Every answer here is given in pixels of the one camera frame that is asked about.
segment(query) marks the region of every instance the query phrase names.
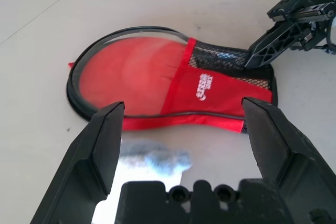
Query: black cable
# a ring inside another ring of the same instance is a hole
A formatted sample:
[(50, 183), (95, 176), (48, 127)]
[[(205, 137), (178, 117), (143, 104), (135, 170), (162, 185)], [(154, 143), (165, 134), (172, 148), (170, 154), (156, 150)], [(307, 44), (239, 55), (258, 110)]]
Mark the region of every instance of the black cable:
[(328, 27), (327, 27), (326, 39), (327, 39), (327, 45), (329, 46), (329, 48), (336, 52), (336, 45), (331, 42), (331, 38), (330, 38), (331, 37), (331, 27), (332, 27), (333, 20), (334, 19), (331, 19), (329, 21), (329, 24), (328, 24)]
[(332, 27), (333, 20), (334, 18), (329, 21), (327, 31), (325, 33), (325, 38), (327, 40), (327, 43), (323, 46), (315, 46), (314, 49), (322, 49), (328, 54), (336, 55), (336, 45), (332, 43), (331, 41), (331, 27)]

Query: black mesh panel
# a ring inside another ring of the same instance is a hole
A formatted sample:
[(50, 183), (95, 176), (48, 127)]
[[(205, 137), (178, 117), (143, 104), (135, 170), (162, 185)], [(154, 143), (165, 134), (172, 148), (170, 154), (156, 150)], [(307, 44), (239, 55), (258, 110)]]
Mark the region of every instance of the black mesh panel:
[(237, 80), (270, 89), (270, 78), (244, 76), (246, 73), (244, 66), (248, 58), (248, 50), (215, 46), (197, 41), (189, 65), (194, 68), (220, 72)]

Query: floor seam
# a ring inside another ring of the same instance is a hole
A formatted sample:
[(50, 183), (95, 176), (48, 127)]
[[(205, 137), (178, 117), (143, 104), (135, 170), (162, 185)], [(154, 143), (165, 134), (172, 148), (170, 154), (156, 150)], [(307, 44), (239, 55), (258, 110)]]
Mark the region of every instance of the floor seam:
[(7, 37), (6, 39), (4, 39), (3, 41), (0, 42), (0, 45), (2, 43), (4, 43), (5, 41), (7, 41), (8, 39), (12, 38), (14, 35), (16, 35), (19, 31), (21, 31), (23, 28), (25, 28), (27, 25), (29, 25), (31, 22), (33, 22), (36, 18), (38, 18), (41, 14), (43, 14), (44, 12), (46, 12), (47, 10), (49, 10), (51, 7), (53, 7), (55, 4), (57, 4), (59, 1), (61, 0), (56, 0), (52, 5), (50, 5), (49, 7), (47, 7), (45, 10), (43, 10), (41, 13), (39, 13), (38, 15), (36, 15), (31, 21), (29, 21), (26, 25), (24, 25), (23, 27), (21, 27), (19, 30), (15, 31), (12, 35), (10, 35), (9, 37)]

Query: red mesh bag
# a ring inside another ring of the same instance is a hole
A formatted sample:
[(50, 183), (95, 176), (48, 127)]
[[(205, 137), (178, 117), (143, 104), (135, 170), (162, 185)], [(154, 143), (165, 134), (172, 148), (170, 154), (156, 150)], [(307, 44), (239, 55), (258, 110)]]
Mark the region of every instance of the red mesh bag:
[(277, 104), (270, 65), (245, 70), (248, 51), (214, 46), (163, 27), (109, 34), (73, 64), (67, 94), (89, 120), (124, 101), (124, 130), (204, 124), (241, 132), (243, 97)]

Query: white tile floor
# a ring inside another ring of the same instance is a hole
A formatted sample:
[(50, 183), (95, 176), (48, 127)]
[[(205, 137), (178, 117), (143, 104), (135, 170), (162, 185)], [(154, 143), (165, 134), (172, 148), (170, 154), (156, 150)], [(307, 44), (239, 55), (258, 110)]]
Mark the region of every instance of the white tile floor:
[[(279, 0), (0, 0), (0, 216), (29, 223), (70, 142), (86, 125), (68, 105), (67, 63), (120, 28), (161, 25), (213, 44), (248, 48), (272, 26)], [(336, 57), (288, 51), (274, 62), (279, 106), (336, 171)], [(205, 126), (125, 133), (191, 151), (182, 177), (237, 187), (259, 177), (246, 135)]]

